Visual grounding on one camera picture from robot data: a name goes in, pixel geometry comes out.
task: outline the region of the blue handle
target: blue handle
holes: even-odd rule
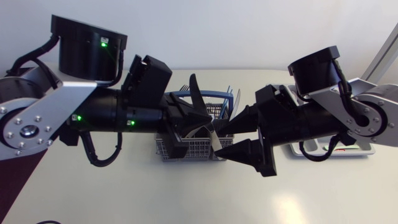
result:
[[[190,91],[173,91],[176,96],[178,97],[186,97],[191,96]],[[228,100],[228,116],[231,116],[233,110],[233,103],[234,103],[234,95],[232,93],[226,93],[222,91],[211,91],[211,90],[201,90],[200,94],[205,97],[214,97],[214,98],[222,98]]]

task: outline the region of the black cable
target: black cable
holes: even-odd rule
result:
[[[32,59],[33,62],[35,62],[44,72],[45,76],[47,77],[47,79],[49,80],[51,87],[53,89],[58,88],[57,86],[57,82],[54,79],[54,76],[52,76],[50,69],[48,68],[48,66],[46,66],[41,60],[35,58]]]
[[[300,99],[300,100],[302,100],[302,101],[304,101],[304,102],[313,102],[314,100],[313,99],[306,99],[306,98],[304,98],[302,95],[300,95],[299,93],[297,93],[297,97]]]
[[[122,149],[122,133],[118,133],[118,144],[116,145],[116,150],[109,158],[105,160],[99,160],[98,156],[95,154],[95,148],[93,145],[93,141],[91,140],[91,135],[89,131],[80,132],[81,140],[83,141],[83,145],[85,147],[86,155],[91,164],[96,167],[106,167],[111,164],[119,155],[120,150]]]
[[[21,57],[19,57],[15,62],[14,65],[10,70],[7,71],[7,77],[8,76],[18,76],[18,71],[20,67],[25,64],[26,62],[33,60],[35,58],[38,58],[39,56],[47,53],[50,51],[56,44],[58,43],[59,37],[56,35],[52,35],[50,40],[47,41],[43,46],[37,48],[36,50],[33,50],[29,52],[28,54],[25,54]]]
[[[102,85],[98,85],[98,86],[110,87],[110,86],[117,84],[120,81],[120,79],[122,78],[122,72],[123,72],[123,51],[121,50],[119,52],[118,74],[116,75],[116,78],[111,83],[106,83],[103,86]]]
[[[351,85],[347,82],[343,71],[341,70],[340,66],[338,65],[338,62],[336,60],[333,60],[333,65],[335,66],[335,69],[337,71],[337,75],[340,78],[340,82],[338,82],[338,88],[340,91],[340,98],[341,102],[343,103],[344,109],[347,111],[347,113],[352,116],[355,120],[355,122],[360,125],[360,126],[365,126],[366,125],[366,118],[364,118],[356,109],[352,99],[351,99]]]
[[[57,222],[57,221],[53,221],[53,220],[47,220],[47,221],[39,222],[37,224],[61,224],[61,223]]]
[[[331,153],[333,152],[333,150],[335,149],[337,143],[340,141],[341,136],[339,134],[331,137],[330,142],[329,142],[329,148],[328,151],[325,153],[325,155],[322,156],[313,156],[308,154],[305,149],[304,149],[304,142],[300,141],[298,144],[300,146],[300,151],[301,153],[309,160],[313,161],[313,162],[322,162],[327,160]]]

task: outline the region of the gray plastic basket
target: gray plastic basket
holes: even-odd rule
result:
[[[220,111],[222,108],[223,104],[213,104],[213,103],[207,103],[206,107],[209,112],[209,114],[213,114],[215,118],[217,118],[220,115]],[[223,114],[223,119],[228,119],[228,113]],[[224,138],[220,138],[220,143],[222,147],[230,146],[233,144],[233,134],[227,135]],[[216,157],[214,155],[213,150],[211,149],[211,140],[210,138],[182,138],[183,142],[189,142],[189,148],[187,151],[187,154],[183,159],[170,159],[169,155],[167,154],[167,150],[164,146],[163,140],[159,137],[158,134],[155,135],[155,142],[156,142],[156,148],[157,152],[156,154],[159,154],[162,156],[162,160],[164,162],[173,162],[173,161],[207,161],[207,160],[213,160],[213,161],[225,161],[225,159]]]

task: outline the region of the table surface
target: table surface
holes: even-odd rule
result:
[[[176,70],[167,91],[196,73],[202,90],[241,89],[238,112],[267,84],[294,83],[276,70]],[[234,142],[256,139],[237,134]],[[115,133],[94,133],[99,156],[114,151]],[[363,157],[311,162],[275,147],[278,176],[226,162],[169,162],[153,134],[128,133],[108,167],[91,165],[81,142],[57,141],[26,183],[4,223],[397,223],[398,150],[375,145]]]

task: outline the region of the fork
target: fork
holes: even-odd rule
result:
[[[183,85],[180,89],[180,91],[188,91],[189,90],[189,86],[188,85]]]

